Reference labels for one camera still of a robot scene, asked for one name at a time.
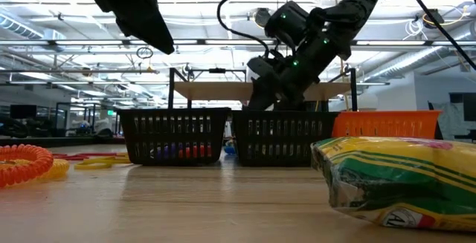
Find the silver ventilation duct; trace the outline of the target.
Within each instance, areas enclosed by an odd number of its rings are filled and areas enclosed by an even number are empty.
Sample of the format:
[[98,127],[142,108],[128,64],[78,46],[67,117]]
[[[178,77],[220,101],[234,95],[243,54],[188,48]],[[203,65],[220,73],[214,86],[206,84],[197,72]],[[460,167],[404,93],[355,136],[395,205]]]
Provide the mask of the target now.
[[[476,20],[454,29],[450,34],[458,44],[468,41],[476,43]],[[369,74],[366,74],[363,80],[365,82],[372,82],[382,78],[399,77],[409,71],[435,62],[440,57],[451,56],[455,48],[450,46],[450,44],[450,42],[446,42],[444,45],[440,45],[439,43],[433,42],[430,47],[424,48],[421,51],[412,51],[398,56],[385,64],[381,64]]]
[[0,13],[0,27],[10,32],[13,32],[17,35],[20,35],[22,37],[25,37],[27,39],[42,39],[43,38],[43,35],[40,32],[2,13]]

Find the yellow rubber band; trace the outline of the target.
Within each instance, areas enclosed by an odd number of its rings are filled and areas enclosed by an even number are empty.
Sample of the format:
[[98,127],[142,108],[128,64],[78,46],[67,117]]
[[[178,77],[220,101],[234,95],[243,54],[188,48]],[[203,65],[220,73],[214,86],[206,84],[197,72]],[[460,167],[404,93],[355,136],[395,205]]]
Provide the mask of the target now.
[[76,170],[110,169],[116,164],[131,164],[124,156],[109,156],[101,158],[85,159],[74,165]]

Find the black slotted plastic basket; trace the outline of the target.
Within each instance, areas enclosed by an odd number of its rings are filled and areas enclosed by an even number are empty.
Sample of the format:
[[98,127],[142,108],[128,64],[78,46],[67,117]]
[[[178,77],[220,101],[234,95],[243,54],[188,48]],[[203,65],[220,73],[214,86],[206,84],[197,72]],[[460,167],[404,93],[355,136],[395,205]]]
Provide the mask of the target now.
[[[201,166],[216,163],[221,155],[229,108],[172,108],[119,110],[129,160],[143,166]],[[176,145],[176,157],[159,160],[151,155],[158,145]],[[179,158],[182,146],[205,145],[211,158]]]
[[234,111],[235,148],[242,166],[305,167],[312,143],[331,138],[338,113]]

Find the red rubber band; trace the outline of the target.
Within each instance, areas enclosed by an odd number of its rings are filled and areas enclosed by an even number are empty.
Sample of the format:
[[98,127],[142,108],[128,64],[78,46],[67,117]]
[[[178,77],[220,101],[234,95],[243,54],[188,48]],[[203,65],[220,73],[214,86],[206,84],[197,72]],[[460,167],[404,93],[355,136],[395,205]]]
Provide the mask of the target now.
[[53,154],[53,157],[57,159],[64,159],[67,161],[83,161],[90,158],[127,157],[127,154],[125,152],[111,152],[111,153],[91,152],[91,153],[79,153],[74,155]]

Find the wooden shelf riser black legs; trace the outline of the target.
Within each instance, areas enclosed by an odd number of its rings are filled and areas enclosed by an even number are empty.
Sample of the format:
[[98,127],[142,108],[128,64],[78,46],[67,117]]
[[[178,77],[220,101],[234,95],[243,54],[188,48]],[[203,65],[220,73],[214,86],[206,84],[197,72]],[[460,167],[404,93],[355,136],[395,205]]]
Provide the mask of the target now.
[[[353,111],[357,109],[357,87],[362,85],[357,82],[356,70],[351,69],[348,82],[338,82],[345,74],[339,74],[330,82],[320,82],[311,85],[304,93],[306,102],[330,101],[338,94],[350,94]],[[250,82],[192,82],[187,78],[176,81],[178,71],[170,69],[169,85],[169,108],[173,107],[175,92],[187,99],[187,107],[191,107],[194,100],[236,100],[248,101],[251,98],[253,85]]]

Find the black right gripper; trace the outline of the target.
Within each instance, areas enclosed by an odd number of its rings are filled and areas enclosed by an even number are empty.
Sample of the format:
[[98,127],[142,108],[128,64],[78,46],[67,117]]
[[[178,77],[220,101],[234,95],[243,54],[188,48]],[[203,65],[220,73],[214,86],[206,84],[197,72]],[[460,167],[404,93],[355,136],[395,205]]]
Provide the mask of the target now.
[[265,110],[274,103],[284,108],[296,108],[303,102],[303,93],[335,58],[331,45],[300,48],[285,61],[285,68],[276,72],[262,57],[248,61],[248,67],[259,77],[252,81],[248,108]]

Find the dark background table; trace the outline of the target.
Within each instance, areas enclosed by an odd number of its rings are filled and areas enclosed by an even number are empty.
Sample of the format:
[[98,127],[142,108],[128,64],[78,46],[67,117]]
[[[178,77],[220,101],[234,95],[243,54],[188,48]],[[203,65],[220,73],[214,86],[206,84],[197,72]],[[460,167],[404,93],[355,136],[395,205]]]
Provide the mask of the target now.
[[44,148],[64,146],[87,146],[94,144],[125,145],[122,137],[28,137],[28,138],[1,138],[0,146],[34,145]]

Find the black computer monitor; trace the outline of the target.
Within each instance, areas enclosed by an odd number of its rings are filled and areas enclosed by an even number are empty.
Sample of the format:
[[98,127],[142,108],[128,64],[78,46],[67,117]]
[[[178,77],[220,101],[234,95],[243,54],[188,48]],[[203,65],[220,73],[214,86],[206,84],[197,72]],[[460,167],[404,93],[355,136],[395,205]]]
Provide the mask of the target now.
[[465,121],[476,122],[476,93],[463,94],[463,117]]
[[10,105],[10,117],[13,119],[33,118],[36,113],[36,105]]

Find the orange coil keychain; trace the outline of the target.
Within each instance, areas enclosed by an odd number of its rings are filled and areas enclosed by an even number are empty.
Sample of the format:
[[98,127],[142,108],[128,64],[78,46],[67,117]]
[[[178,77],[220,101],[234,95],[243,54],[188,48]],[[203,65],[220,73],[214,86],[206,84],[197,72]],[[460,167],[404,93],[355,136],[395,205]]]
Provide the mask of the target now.
[[0,189],[42,176],[53,162],[52,153],[39,146],[0,146]]

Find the yellow coil keychain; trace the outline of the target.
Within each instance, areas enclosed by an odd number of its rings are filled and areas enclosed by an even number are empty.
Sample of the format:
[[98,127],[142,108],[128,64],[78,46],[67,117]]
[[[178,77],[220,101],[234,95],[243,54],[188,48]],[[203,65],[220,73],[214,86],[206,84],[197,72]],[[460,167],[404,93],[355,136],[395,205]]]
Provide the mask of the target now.
[[64,159],[54,159],[52,167],[44,174],[38,177],[39,180],[51,180],[62,178],[67,175],[70,163]]

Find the white globe lamp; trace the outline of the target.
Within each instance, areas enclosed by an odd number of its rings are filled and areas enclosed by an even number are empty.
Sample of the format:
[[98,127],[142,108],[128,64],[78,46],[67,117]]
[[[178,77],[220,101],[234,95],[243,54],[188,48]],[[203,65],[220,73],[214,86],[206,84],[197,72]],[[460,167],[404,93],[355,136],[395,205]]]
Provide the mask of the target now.
[[379,107],[379,98],[375,94],[364,93],[357,97],[359,111],[376,111]]

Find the orange slotted plastic basket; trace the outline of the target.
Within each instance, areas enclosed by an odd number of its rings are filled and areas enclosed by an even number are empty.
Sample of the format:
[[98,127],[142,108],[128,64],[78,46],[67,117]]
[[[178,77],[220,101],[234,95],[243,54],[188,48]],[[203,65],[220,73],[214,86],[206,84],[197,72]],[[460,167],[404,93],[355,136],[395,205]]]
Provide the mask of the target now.
[[440,111],[345,111],[333,137],[416,137],[434,139]]

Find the grey draped cover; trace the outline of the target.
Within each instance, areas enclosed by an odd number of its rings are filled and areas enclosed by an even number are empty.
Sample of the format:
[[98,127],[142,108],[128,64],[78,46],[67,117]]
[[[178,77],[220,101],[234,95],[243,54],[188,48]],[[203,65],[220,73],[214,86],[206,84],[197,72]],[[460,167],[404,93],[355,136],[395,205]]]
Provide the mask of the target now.
[[456,135],[464,135],[466,124],[461,107],[453,103],[428,103],[431,110],[440,111],[437,119],[443,140],[454,140]]

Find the red coil keychain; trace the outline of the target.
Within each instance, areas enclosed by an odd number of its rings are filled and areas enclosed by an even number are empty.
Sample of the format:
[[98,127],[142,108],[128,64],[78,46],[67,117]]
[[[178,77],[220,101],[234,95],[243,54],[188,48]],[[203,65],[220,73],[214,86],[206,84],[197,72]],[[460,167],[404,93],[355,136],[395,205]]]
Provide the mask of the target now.
[[200,145],[200,146],[186,146],[183,148],[180,146],[178,148],[178,157],[191,159],[191,158],[211,158],[212,152],[209,146]]

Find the yellow green crayon pack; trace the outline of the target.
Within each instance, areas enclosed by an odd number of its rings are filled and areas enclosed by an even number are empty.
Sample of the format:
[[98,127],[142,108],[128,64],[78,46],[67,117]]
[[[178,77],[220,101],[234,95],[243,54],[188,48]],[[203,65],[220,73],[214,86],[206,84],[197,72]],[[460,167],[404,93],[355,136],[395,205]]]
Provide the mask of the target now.
[[383,227],[476,233],[476,144],[336,137],[310,149],[334,210]]

